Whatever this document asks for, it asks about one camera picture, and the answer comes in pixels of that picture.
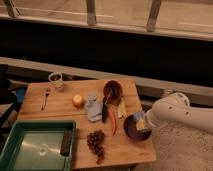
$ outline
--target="blue cloth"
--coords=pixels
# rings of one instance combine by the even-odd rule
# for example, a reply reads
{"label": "blue cloth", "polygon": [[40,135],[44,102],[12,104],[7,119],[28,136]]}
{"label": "blue cloth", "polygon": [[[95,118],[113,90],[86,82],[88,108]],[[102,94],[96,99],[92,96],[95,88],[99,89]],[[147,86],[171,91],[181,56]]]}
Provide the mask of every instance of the blue cloth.
{"label": "blue cloth", "polygon": [[26,88],[19,88],[18,90],[16,90],[16,97],[19,103],[22,103],[24,101],[26,90]]}

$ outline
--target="bunch of grapes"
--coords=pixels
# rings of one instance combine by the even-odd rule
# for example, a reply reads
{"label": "bunch of grapes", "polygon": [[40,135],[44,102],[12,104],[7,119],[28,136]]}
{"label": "bunch of grapes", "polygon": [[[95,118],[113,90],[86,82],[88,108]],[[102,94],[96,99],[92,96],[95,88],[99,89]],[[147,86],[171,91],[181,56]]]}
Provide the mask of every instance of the bunch of grapes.
{"label": "bunch of grapes", "polygon": [[97,164],[101,164],[101,161],[104,159],[104,148],[101,146],[104,137],[105,134],[102,130],[96,130],[93,133],[87,135],[87,144],[89,149],[98,157],[96,162]]}

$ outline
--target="onion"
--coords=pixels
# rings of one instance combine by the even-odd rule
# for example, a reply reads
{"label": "onion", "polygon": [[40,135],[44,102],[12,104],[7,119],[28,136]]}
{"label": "onion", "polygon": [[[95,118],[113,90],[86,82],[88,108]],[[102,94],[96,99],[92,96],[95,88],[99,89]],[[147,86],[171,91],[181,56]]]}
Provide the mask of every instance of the onion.
{"label": "onion", "polygon": [[80,108],[84,105],[84,98],[81,95],[76,94],[72,98],[72,103],[75,107]]}

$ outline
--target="utensil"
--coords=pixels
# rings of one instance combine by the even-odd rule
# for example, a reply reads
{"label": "utensil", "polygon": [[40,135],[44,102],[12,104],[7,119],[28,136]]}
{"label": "utensil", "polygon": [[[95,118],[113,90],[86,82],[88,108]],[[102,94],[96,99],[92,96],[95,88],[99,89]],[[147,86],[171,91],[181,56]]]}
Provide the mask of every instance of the utensil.
{"label": "utensil", "polygon": [[72,130],[65,130],[63,135],[63,140],[61,143],[60,154],[62,156],[69,156],[70,146],[72,143]]}
{"label": "utensil", "polygon": [[104,123],[106,121],[107,115],[108,115],[108,101],[109,98],[112,97],[112,90],[110,89],[107,96],[103,98],[103,108],[102,108],[102,122]]}
{"label": "utensil", "polygon": [[46,88],[46,90],[45,90],[44,103],[42,104],[41,110],[44,110],[44,109],[45,109],[45,106],[46,106],[46,104],[47,104],[47,98],[48,98],[48,96],[50,95],[50,91],[51,91],[50,88]]}

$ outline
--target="fork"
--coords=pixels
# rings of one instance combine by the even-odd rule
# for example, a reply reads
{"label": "fork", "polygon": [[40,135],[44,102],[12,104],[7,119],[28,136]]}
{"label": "fork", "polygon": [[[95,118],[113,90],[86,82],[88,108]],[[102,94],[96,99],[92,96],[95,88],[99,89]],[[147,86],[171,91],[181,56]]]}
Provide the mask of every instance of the fork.
{"label": "fork", "polygon": [[44,103],[43,103],[43,105],[41,107],[41,110],[44,110],[44,108],[45,108],[45,106],[47,104],[47,98],[50,95],[50,90],[51,90],[50,88],[46,88],[46,90],[45,90],[45,98],[44,98]]}

